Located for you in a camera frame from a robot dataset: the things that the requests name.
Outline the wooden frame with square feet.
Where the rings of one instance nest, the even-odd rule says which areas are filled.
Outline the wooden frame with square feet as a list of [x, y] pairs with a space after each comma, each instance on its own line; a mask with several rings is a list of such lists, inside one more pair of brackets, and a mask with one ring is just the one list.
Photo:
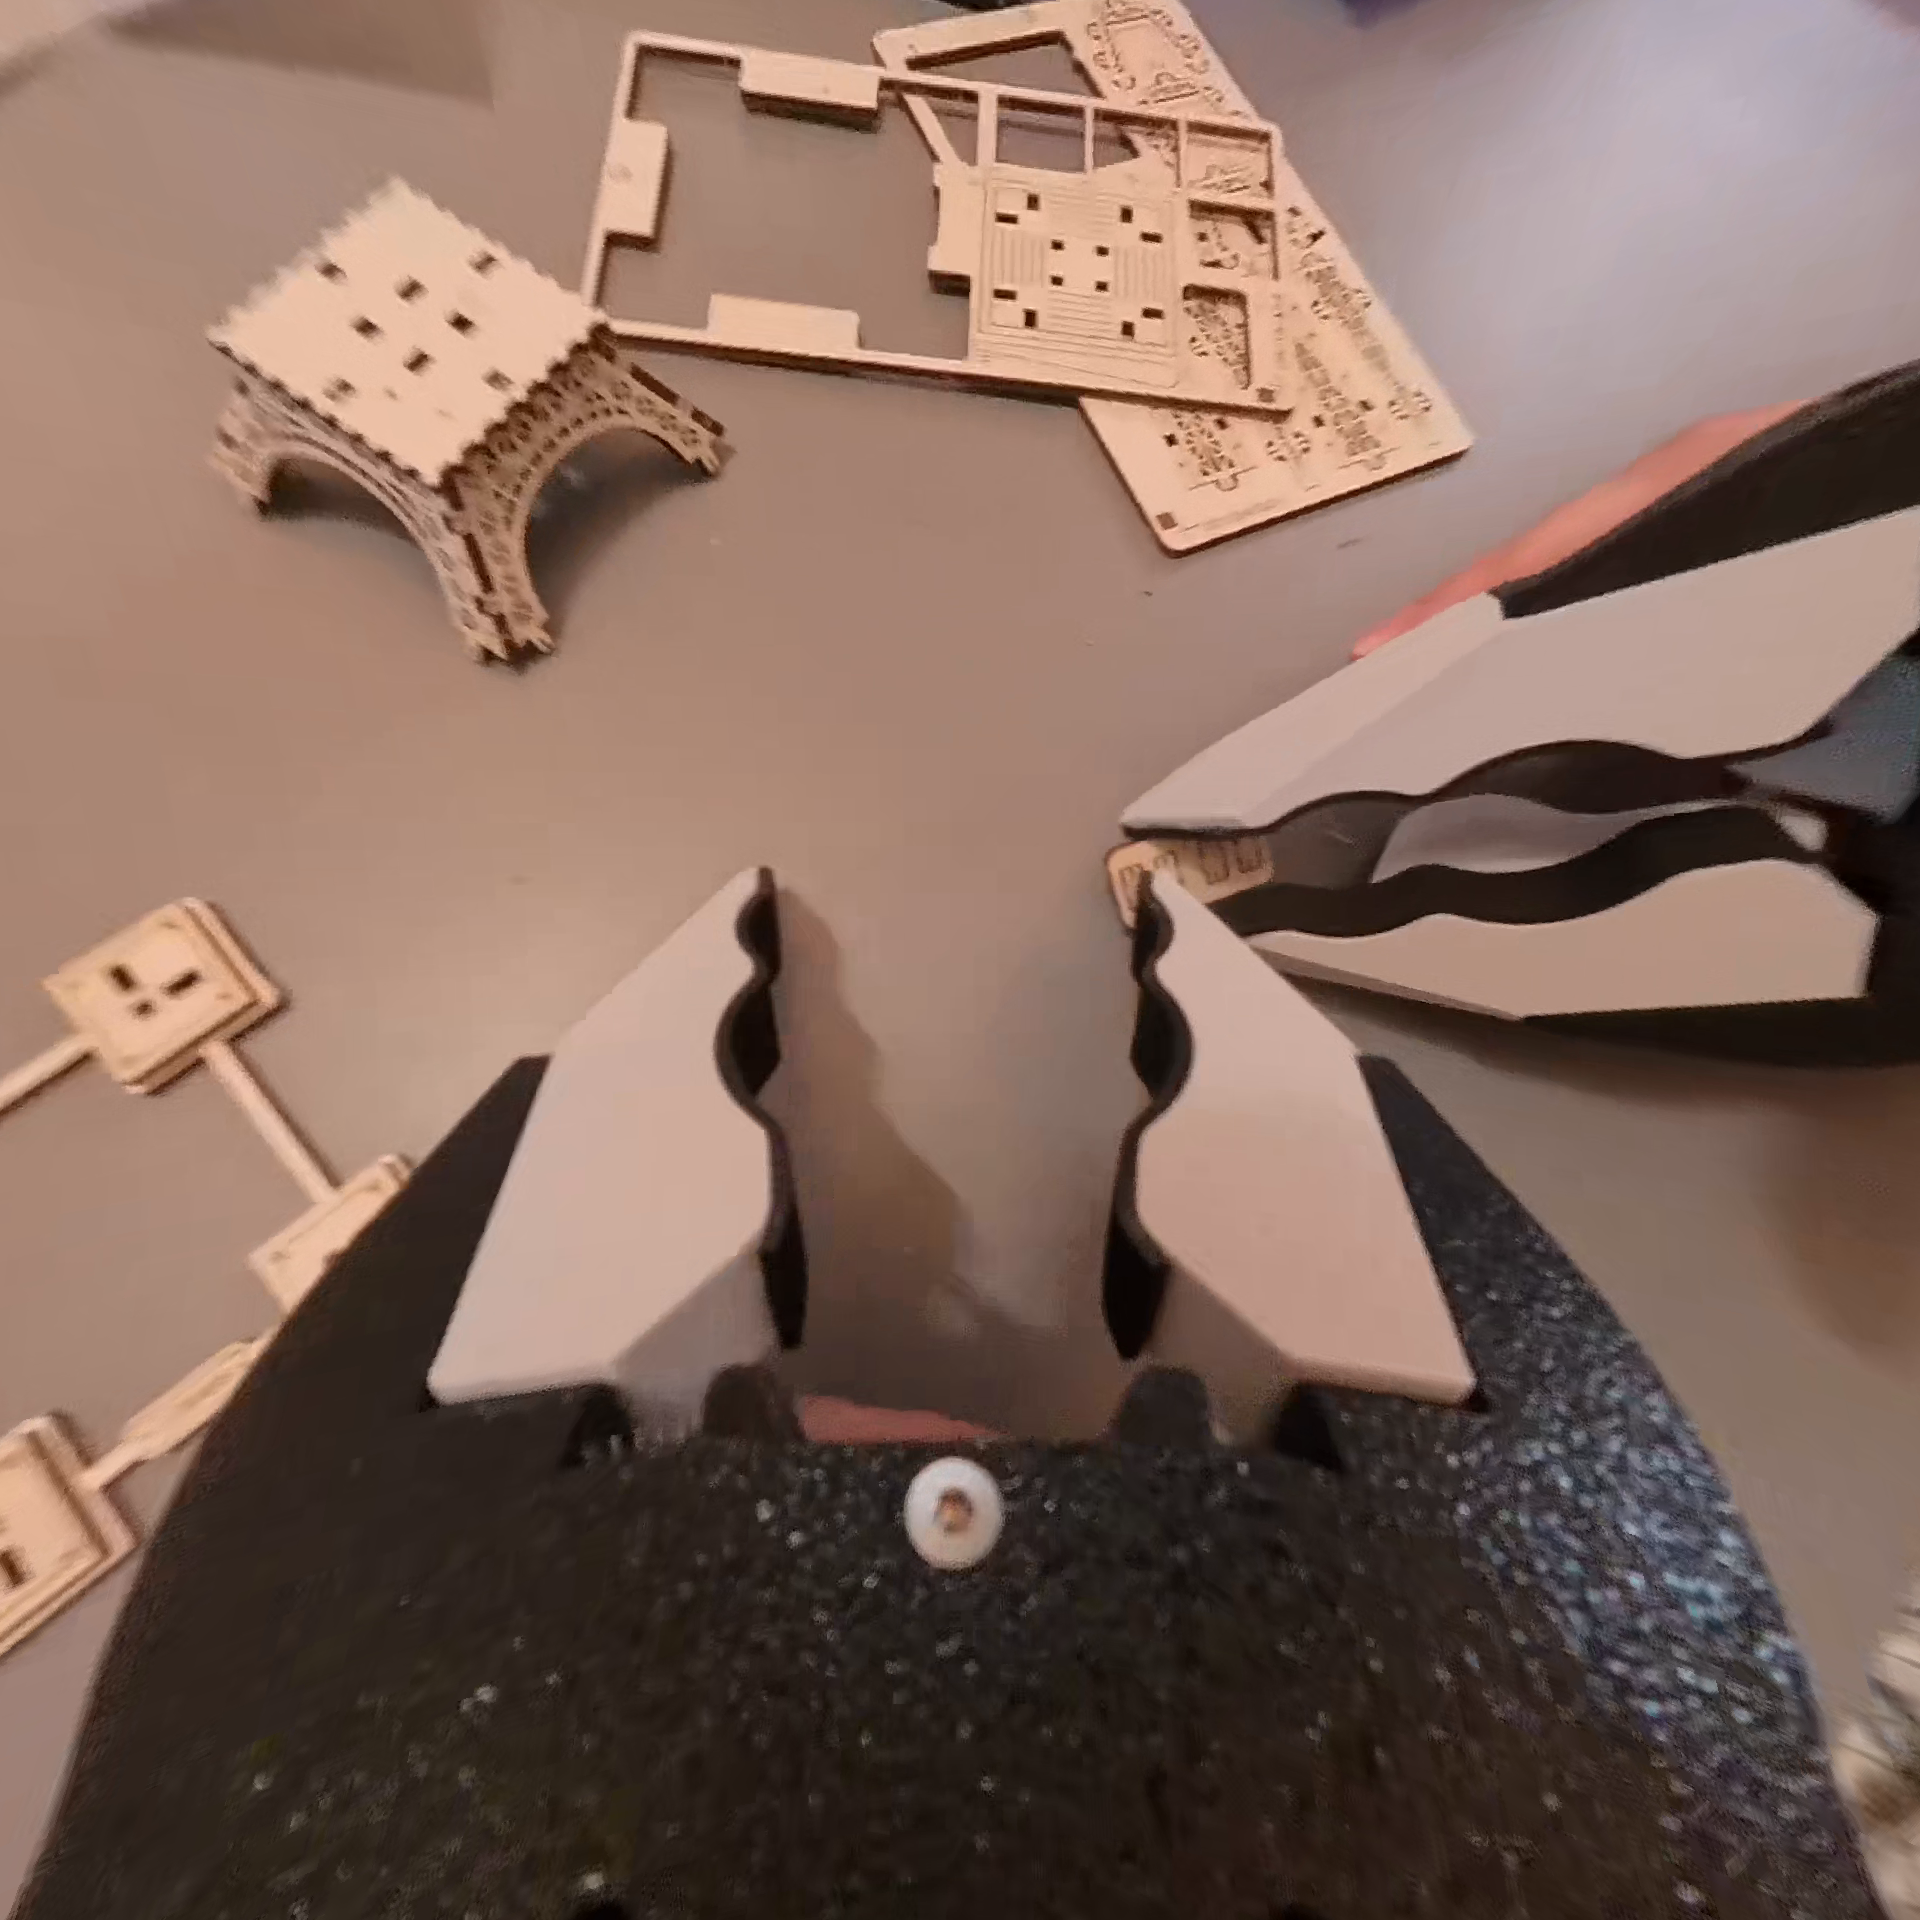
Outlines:
[[414, 1175], [399, 1155], [337, 1175], [255, 1078], [237, 1041], [282, 1010], [283, 990], [209, 902], [157, 906], [63, 962], [41, 988], [65, 1035], [4, 1075], [4, 1111], [85, 1062], [137, 1096], [205, 1069], [294, 1181], [301, 1209], [248, 1258], [274, 1308], [266, 1332], [220, 1348], [171, 1381], [123, 1421], [105, 1451], [87, 1456], [53, 1411], [4, 1431], [4, 1655], [136, 1552], [139, 1533], [115, 1498], [118, 1483], [211, 1426], [280, 1327]]

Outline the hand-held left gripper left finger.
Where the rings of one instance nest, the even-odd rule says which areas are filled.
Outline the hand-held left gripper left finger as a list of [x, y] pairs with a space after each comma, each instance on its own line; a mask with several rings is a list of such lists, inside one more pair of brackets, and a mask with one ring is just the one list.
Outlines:
[[696, 1411], [799, 1348], [807, 1260], [761, 1091], [781, 1062], [776, 877], [744, 868], [550, 1054], [426, 1386], [476, 1403], [571, 1386]]

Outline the small rectangular wooden piece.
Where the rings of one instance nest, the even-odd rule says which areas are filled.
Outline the small rectangular wooden piece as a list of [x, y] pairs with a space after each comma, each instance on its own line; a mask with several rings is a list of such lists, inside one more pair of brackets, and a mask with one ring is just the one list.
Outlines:
[[1173, 834], [1132, 837], [1106, 853], [1106, 875], [1118, 923], [1138, 923], [1142, 887], [1167, 875], [1194, 900], [1216, 903], [1276, 880], [1274, 853], [1259, 834]]

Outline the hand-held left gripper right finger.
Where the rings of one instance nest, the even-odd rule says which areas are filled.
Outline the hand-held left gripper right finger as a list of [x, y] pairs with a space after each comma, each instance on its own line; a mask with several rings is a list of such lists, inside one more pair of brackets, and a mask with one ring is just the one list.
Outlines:
[[1213, 1411], [1298, 1386], [1461, 1408], [1475, 1369], [1362, 1058], [1169, 875], [1140, 880], [1106, 1231], [1116, 1355], [1195, 1376]]

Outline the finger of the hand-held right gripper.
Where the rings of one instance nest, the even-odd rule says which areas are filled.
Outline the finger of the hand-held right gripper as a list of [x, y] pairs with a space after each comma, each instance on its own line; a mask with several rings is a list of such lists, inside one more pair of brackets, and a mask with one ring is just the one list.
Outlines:
[[1757, 756], [1810, 734], [1915, 609], [1915, 507], [1540, 613], [1479, 593], [1203, 748], [1118, 822], [1247, 834], [1561, 745]]
[[1882, 927], [1764, 809], [1663, 813], [1529, 870], [1271, 880], [1211, 912], [1289, 972], [1516, 1021], [1853, 1000]]

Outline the wooden tower base model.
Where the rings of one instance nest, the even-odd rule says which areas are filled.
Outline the wooden tower base model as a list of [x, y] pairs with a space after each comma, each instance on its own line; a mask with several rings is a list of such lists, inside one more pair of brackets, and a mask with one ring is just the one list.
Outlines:
[[634, 431], [722, 468], [722, 425], [648, 371], [595, 305], [389, 179], [209, 328], [232, 389], [209, 458], [259, 511], [288, 464], [381, 504], [476, 660], [546, 656], [528, 527], [583, 445]]

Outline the person's printed shirt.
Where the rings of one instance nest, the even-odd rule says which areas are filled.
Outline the person's printed shirt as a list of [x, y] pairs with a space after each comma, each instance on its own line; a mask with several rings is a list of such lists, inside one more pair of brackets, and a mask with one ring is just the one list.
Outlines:
[[1891, 1829], [1917, 1807], [1917, 1576], [1863, 1666], [1865, 1699], [1833, 1739], [1838, 1788], [1865, 1832]]

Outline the wooden sheet with square plate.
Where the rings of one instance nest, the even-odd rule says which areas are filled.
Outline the wooden sheet with square plate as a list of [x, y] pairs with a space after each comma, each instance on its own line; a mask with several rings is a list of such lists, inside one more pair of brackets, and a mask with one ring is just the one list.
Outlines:
[[637, 30], [622, 47], [587, 219], [582, 296], [606, 299], [611, 252], [653, 248], [669, 146], [640, 118], [649, 59], [722, 69], [740, 103], [873, 132], [909, 118], [929, 156], [926, 278], [968, 303], [957, 353], [870, 347], [860, 313], [711, 293], [706, 321], [615, 318], [636, 346], [730, 361], [926, 380], [1021, 398], [1148, 403], [1279, 420], [1298, 403], [1283, 347], [1281, 133], [1259, 118], [1118, 106]]

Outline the person's right hand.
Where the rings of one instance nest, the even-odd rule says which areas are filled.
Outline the person's right hand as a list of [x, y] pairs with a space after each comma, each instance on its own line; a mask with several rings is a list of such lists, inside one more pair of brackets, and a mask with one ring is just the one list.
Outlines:
[[1373, 624], [1352, 641], [1350, 660], [1364, 660], [1457, 603], [1566, 562], [1806, 403], [1799, 398], [1694, 420]]

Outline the wooden sheet with lattice parts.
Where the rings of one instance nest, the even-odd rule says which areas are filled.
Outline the wooden sheet with lattice parts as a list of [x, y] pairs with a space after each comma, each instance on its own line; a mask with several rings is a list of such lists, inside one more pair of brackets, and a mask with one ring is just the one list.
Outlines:
[[[892, 69], [957, 67], [1060, 44], [1106, 101], [1258, 119], [1186, 3], [1065, 2], [970, 11], [873, 36]], [[1463, 455], [1475, 436], [1377, 298], [1288, 156], [1276, 219], [1221, 209], [1194, 224], [1209, 270], [1271, 253], [1277, 320], [1266, 328], [1292, 377], [1283, 415], [1207, 414], [1088, 395], [1079, 410], [1169, 554], [1370, 491]]]

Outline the grey desk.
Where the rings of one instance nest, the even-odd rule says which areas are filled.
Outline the grey desk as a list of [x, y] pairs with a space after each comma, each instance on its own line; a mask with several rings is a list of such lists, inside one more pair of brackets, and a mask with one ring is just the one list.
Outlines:
[[[209, 332], [401, 179], [574, 286], [630, 30], [923, 3], [157, 3], [4, 72], [4, 1069], [201, 895], [410, 1183], [109, 1576], [20, 1915], [1880, 1915], [1804, 1628], [1915, 1559], [1915, 1068], [1344, 988], [1475, 1374], [1121, 1359], [1121, 811], [1669, 425], [1915, 359], [1913, 3], [1191, 3], [1474, 450], [1172, 559], [1065, 400], [643, 359], [556, 652], [211, 461]], [[698, 1409], [426, 1376], [563, 1035], [780, 900], [797, 1348]]]

